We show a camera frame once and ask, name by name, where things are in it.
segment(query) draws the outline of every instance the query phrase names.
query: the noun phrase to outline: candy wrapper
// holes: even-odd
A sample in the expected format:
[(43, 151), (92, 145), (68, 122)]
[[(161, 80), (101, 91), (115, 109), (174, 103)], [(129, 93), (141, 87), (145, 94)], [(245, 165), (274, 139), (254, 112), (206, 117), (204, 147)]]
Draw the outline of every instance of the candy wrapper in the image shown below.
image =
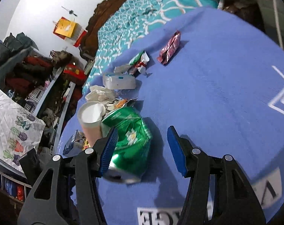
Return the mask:
[(160, 55), (157, 58), (163, 65), (170, 61), (173, 54), (176, 52), (180, 44), (180, 32), (176, 31), (172, 38), (168, 41), (168, 44), (160, 51)]
[(134, 75), (137, 71), (146, 75), (146, 65), (149, 62), (149, 57), (145, 51), (141, 51), (135, 55), (128, 64), (115, 67), (114, 73), (125, 73), (126, 71), (130, 75)]

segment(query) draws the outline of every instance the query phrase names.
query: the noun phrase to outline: metal screw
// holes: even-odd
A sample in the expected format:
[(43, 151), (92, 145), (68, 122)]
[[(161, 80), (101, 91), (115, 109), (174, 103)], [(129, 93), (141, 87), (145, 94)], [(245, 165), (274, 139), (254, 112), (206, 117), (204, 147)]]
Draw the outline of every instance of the metal screw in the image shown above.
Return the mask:
[(198, 148), (194, 148), (194, 149), (192, 149), (192, 153), (193, 154), (195, 154), (195, 155), (198, 155), (198, 154), (200, 154), (200, 149), (198, 149)]
[(93, 148), (87, 148), (87, 149), (85, 149), (85, 153), (86, 153), (87, 155), (92, 154), (93, 152), (94, 152), (94, 149), (93, 149)]
[(227, 160), (227, 161), (232, 161), (232, 156), (231, 155), (226, 155), (225, 156), (225, 160)]
[(60, 158), (61, 158), (60, 155), (55, 155), (55, 156), (52, 157), (52, 160), (56, 162), (56, 161), (60, 160)]

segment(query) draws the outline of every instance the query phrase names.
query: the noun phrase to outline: white paper cup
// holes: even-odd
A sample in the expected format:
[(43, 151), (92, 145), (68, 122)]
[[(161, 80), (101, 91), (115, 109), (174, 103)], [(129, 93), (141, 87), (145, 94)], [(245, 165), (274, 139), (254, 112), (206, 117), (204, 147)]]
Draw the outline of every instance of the white paper cup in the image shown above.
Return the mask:
[(91, 147), (102, 138), (100, 124), (105, 112), (104, 105), (98, 101), (83, 104), (77, 112), (78, 121)]

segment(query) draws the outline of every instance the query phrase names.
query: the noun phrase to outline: blue table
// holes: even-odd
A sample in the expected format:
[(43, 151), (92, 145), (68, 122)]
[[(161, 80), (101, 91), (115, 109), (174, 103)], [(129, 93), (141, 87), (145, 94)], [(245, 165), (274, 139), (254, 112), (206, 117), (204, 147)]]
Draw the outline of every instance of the blue table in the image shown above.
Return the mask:
[[(156, 57), (176, 30), (181, 47), (163, 66)], [(269, 221), (284, 202), (284, 52), (238, 17), (210, 8), (179, 16), (137, 40), (106, 71), (141, 50), (150, 57), (151, 75), (139, 75), (138, 87), (122, 96), (139, 97), (136, 108), (153, 134), (149, 167), (139, 184), (98, 180), (107, 223), (176, 224), (189, 179), (177, 172), (171, 155), (170, 125), (208, 155), (231, 154)], [(102, 77), (94, 84), (101, 86)], [(77, 108), (84, 102), (83, 97)], [(74, 116), (61, 136), (59, 154), (76, 129), (81, 127)]]

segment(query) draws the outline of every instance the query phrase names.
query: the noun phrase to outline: snack wrapper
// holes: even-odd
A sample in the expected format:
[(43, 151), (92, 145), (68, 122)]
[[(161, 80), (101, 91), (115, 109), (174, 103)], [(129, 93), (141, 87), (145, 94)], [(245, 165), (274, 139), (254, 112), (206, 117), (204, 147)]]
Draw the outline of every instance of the snack wrapper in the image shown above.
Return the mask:
[(110, 112), (102, 121), (118, 129), (118, 142), (105, 178), (113, 182), (141, 181), (147, 169), (151, 132), (133, 107)]
[(180, 32), (176, 31), (172, 38), (168, 41), (168, 44), (160, 51), (160, 55), (157, 59), (161, 64), (164, 65), (168, 63), (178, 49), (180, 44), (180, 35)]
[(149, 57), (145, 51), (141, 51), (135, 55), (128, 64), (115, 67), (114, 73), (128, 72), (130, 75), (134, 75), (137, 71), (146, 75), (146, 65), (149, 62)]
[(91, 148), (92, 146), (89, 144), (89, 141), (86, 139), (84, 146), (82, 147), (82, 150), (84, 151), (87, 148)]
[(135, 98), (135, 99), (119, 99), (119, 98), (116, 98), (116, 99), (109, 101), (109, 102), (103, 102), (103, 104), (106, 108), (106, 111), (110, 112), (110, 111), (113, 111), (113, 110), (116, 110), (116, 109), (119, 109), (119, 108), (122, 108), (122, 107), (126, 107), (126, 106), (131, 107), (137, 99), (138, 98)]
[(24, 201), (24, 186), (17, 184), (17, 199)]
[(86, 138), (84, 133), (76, 130), (75, 134), (73, 134), (66, 143), (63, 155), (66, 157), (74, 157), (78, 155), (82, 151), (85, 141)]

